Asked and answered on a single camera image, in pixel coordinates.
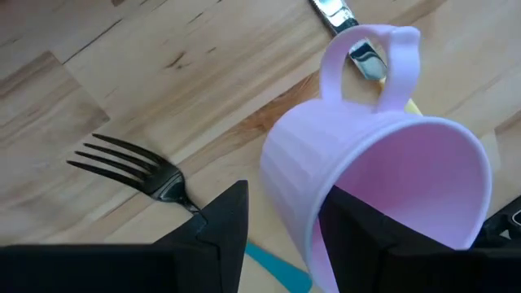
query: cup rim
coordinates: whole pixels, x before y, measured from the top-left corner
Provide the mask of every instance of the cup rim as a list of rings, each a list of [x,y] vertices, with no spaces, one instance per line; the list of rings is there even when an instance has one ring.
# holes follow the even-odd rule
[[[406,129],[416,125],[443,125],[448,126],[453,130],[461,133],[464,138],[473,146],[476,147],[476,151],[478,152],[479,164],[482,166],[482,171],[484,172],[483,177],[485,178],[484,183],[484,193],[482,194],[483,205],[481,210],[479,211],[479,221],[483,222],[487,215],[488,207],[490,205],[491,193],[492,193],[492,171],[490,168],[490,164],[488,162],[488,157],[483,148],[483,145],[479,141],[479,139],[466,127],[463,125],[447,120],[445,118],[435,117],[435,116],[417,116],[416,119],[408,119],[408,120],[398,120],[394,123],[391,123],[387,127],[383,127],[378,129],[377,131],[370,134],[367,139],[364,139],[363,142],[359,143],[354,150],[348,149],[346,151],[340,152],[336,158],[344,157],[341,160],[336,160],[338,163],[330,168],[330,172],[328,176],[326,176],[326,182],[320,185],[316,190],[311,190],[314,194],[315,201],[311,207],[310,217],[308,218],[308,222],[305,224],[305,232],[304,232],[304,251],[305,251],[305,262],[309,267],[310,273],[313,272],[313,250],[312,250],[312,239],[313,239],[313,226],[318,219],[318,213],[320,211],[320,207],[322,206],[327,194],[336,183],[340,175],[345,171],[345,169],[352,164],[352,162],[359,157],[362,153],[367,151],[371,146],[373,146],[376,142],[384,139],[386,136],[396,133],[402,129]],[[472,243],[475,241],[477,237],[481,225],[476,225],[470,233],[470,237],[467,239],[465,243],[461,247],[452,247],[452,249],[468,249]]]

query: table surface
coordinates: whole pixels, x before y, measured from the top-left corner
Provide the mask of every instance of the table surface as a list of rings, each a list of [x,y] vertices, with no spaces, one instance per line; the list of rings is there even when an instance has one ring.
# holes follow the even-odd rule
[[[362,23],[422,31],[414,100],[463,123],[493,163],[489,214],[521,191],[521,2],[352,0]],[[258,179],[265,135],[317,96],[330,35],[308,0],[0,2],[0,243],[151,243],[186,221],[121,184],[65,164],[103,133],[155,151],[209,203],[250,188],[249,238],[304,268]],[[348,99],[378,86],[346,67]],[[245,257],[241,291],[284,291]]]

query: yellow object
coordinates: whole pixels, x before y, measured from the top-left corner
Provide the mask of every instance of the yellow object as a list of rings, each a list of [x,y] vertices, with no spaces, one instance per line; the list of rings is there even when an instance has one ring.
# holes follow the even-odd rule
[[[385,86],[385,78],[382,78],[379,81],[379,84],[380,84],[381,90],[383,90],[383,87]],[[420,109],[418,109],[418,106],[416,106],[416,104],[414,103],[413,99],[410,99],[407,102],[407,105],[405,105],[405,110],[407,112],[409,112],[409,113],[418,114],[418,115],[423,116],[422,112],[420,111]]]

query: teal object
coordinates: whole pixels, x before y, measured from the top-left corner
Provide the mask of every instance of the teal object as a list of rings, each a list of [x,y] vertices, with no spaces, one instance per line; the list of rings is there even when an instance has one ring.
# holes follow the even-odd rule
[[[305,271],[249,241],[246,243],[246,254],[268,270],[291,293],[307,293],[311,290],[313,281]]]

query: fork tines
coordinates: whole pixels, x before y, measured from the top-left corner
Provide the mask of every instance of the fork tines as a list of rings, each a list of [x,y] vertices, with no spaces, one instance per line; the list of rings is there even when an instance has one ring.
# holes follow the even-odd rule
[[[163,164],[168,164],[169,162],[165,159],[163,159],[161,156],[149,151],[149,150],[146,150],[140,146],[136,146],[132,143],[128,143],[128,142],[124,142],[124,141],[121,141],[120,139],[116,139],[116,138],[110,138],[108,136],[105,136],[105,135],[101,135],[101,134],[96,134],[96,133],[93,133],[92,134],[95,138],[98,138],[98,139],[101,139],[105,142],[109,142],[113,145],[116,145],[116,146],[119,146],[119,147],[122,147],[128,151],[132,151],[133,153],[135,154],[138,154],[138,155],[141,155],[147,159],[149,159],[150,161],[154,162],[155,164],[150,164],[144,160],[141,160],[141,159],[138,159],[136,157],[133,157],[131,155],[126,155],[122,152],[119,152],[119,151],[114,151],[114,150],[111,150],[111,149],[108,149],[106,147],[100,147],[100,146],[96,146],[96,145],[93,145],[93,144],[90,144],[90,143],[84,143],[83,145],[85,147],[89,147],[93,150],[96,150],[96,151],[101,151],[102,153],[105,153],[105,154],[108,154],[108,155],[113,155],[117,158],[120,158],[120,159],[123,159],[125,161],[128,161],[132,164],[135,164],[139,167],[141,167],[142,169],[146,170],[146,172],[143,172],[141,170],[138,170],[136,168],[133,168],[133,167],[130,167],[130,166],[127,166],[125,164],[122,164],[122,163],[119,163],[119,162],[116,162],[114,160],[110,160],[110,159],[105,159],[101,156],[98,156],[98,155],[91,155],[89,153],[85,153],[83,151],[75,151],[76,154],[82,156],[82,157],[85,157],[85,158],[88,158],[88,159],[91,159],[91,160],[95,160],[95,161],[98,161],[100,163],[103,163],[103,164],[106,164],[106,165],[109,165],[109,166],[112,166],[114,168],[118,168],[119,170],[122,170],[122,171],[125,171],[127,172],[128,174],[131,174],[133,176],[135,176],[136,178],[139,179],[138,180],[135,180],[135,179],[132,179],[132,178],[129,178],[129,177],[126,177],[126,176],[123,176],[119,173],[115,173],[113,171],[109,171],[109,170],[106,170],[106,169],[103,169],[103,168],[99,168],[99,167],[95,167],[95,166],[92,166],[92,165],[89,165],[89,164],[84,164],[84,163],[80,163],[80,162],[76,162],[76,161],[71,161],[71,160],[68,160],[67,163],[71,164],[72,166],[75,166],[75,167],[78,167],[78,168],[82,168],[84,169],[85,171],[89,171],[89,172],[92,172],[92,173],[96,173],[98,175],[101,175],[101,176],[104,176],[104,177],[107,177],[107,178],[110,178],[112,180],[116,180],[120,183],[123,183],[127,186],[131,186],[137,190],[140,190],[142,191],[142,187],[143,187],[143,182],[145,181],[145,179],[147,179],[151,173],[153,173],[154,171],[156,171],[159,166],[163,165]]]

